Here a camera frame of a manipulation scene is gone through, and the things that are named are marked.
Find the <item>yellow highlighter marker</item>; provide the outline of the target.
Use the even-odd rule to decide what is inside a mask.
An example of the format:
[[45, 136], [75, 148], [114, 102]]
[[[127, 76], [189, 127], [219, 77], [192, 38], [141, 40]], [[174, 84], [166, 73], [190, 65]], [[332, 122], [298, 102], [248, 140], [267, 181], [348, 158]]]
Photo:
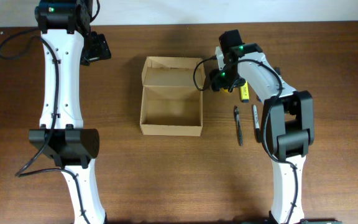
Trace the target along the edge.
[[248, 103], [249, 102], [249, 89], [248, 89], [247, 82], [245, 82], [245, 84], [240, 87], [240, 94], [241, 94], [241, 101], [243, 103]]

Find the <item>black ballpoint pen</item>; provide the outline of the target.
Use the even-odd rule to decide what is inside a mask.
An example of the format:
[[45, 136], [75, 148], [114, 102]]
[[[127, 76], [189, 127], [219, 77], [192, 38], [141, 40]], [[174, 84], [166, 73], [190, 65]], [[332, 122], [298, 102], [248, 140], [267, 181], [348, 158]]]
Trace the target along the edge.
[[234, 107], [234, 119], [236, 122], [238, 142], [239, 142], [239, 145], [242, 146], [243, 145], [242, 129], [241, 129], [241, 122], [239, 119], [239, 109], [237, 106]]

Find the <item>brown cardboard box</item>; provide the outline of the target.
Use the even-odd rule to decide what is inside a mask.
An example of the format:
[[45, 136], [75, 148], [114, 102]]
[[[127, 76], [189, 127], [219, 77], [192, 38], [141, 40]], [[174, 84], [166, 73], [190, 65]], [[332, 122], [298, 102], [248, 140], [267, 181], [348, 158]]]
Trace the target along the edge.
[[200, 136], [204, 66], [200, 58], [147, 57], [142, 70], [140, 128], [150, 136]]

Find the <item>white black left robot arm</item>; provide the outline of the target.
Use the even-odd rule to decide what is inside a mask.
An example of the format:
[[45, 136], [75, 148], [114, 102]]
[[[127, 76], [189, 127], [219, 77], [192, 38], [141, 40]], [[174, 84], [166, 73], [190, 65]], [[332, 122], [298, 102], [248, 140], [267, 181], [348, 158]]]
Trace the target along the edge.
[[103, 35], [91, 31], [94, 1], [40, 1], [35, 18], [45, 54], [45, 95], [30, 143], [54, 163], [69, 189], [75, 223], [106, 223], [95, 175], [97, 129], [86, 129], [80, 107], [80, 67], [110, 58]]

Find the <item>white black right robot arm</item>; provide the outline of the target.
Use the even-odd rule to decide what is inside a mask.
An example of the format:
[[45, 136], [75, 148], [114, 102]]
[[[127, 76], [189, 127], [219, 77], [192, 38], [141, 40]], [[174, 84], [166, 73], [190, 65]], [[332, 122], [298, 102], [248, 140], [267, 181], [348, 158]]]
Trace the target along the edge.
[[273, 167], [273, 223], [300, 223], [301, 178], [309, 146], [314, 141], [313, 97], [285, 82], [256, 44], [245, 44], [238, 30], [219, 37], [215, 59], [218, 68], [209, 78], [214, 91], [248, 83], [263, 104], [259, 142]]

